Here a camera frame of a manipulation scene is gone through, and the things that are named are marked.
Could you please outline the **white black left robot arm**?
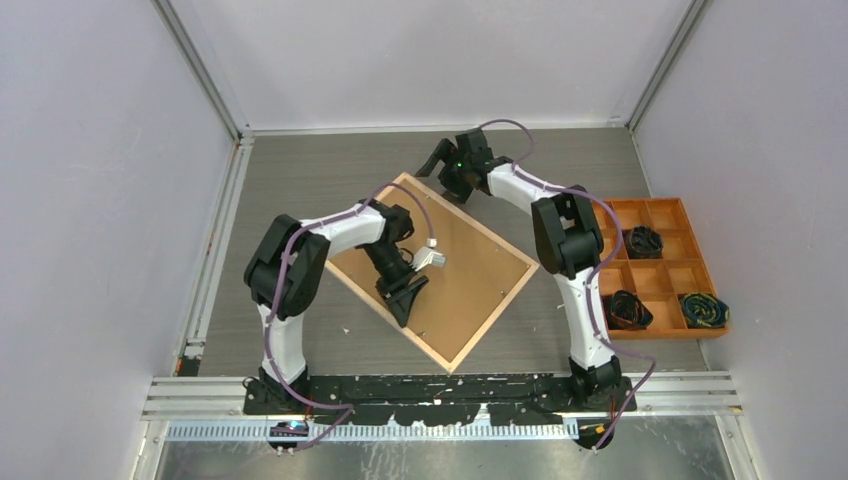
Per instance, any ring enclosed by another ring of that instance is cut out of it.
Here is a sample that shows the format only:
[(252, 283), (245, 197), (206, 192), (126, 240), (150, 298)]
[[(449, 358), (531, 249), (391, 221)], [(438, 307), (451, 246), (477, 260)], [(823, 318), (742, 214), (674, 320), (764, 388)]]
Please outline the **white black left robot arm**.
[(399, 246), (414, 231), (406, 208), (377, 200), (315, 220), (279, 215), (271, 222), (248, 262), (244, 282), (263, 324), (258, 380), (280, 412), (293, 414), (305, 405), (304, 316), (321, 285), (326, 261), (348, 250), (363, 251), (378, 275), (379, 299), (405, 327), (416, 297), (428, 283), (419, 261)]

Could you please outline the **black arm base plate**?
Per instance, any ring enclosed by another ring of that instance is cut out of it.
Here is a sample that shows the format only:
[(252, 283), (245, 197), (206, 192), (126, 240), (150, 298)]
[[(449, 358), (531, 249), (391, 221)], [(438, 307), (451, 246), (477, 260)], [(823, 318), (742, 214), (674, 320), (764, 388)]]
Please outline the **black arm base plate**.
[(294, 415), (330, 425), (466, 426), (485, 415), (494, 426), (546, 425), (567, 413), (608, 418), (632, 382), (582, 387), (551, 373), (461, 375), (306, 375), (289, 389), (259, 373), (242, 380), (247, 415)]

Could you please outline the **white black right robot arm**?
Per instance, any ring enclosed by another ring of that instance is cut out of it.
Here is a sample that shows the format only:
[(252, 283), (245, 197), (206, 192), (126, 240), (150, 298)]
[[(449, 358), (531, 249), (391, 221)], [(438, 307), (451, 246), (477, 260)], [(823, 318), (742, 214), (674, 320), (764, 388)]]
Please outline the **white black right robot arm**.
[(569, 393), (580, 408), (598, 409), (620, 386), (622, 372), (603, 318), (599, 274), (604, 239), (593, 196), (579, 185), (544, 181), (513, 160), (495, 156), (481, 129), (441, 139), (416, 174), (428, 177), (433, 172), (459, 203), (480, 191), (531, 217), (537, 258), (555, 280), (565, 308)]

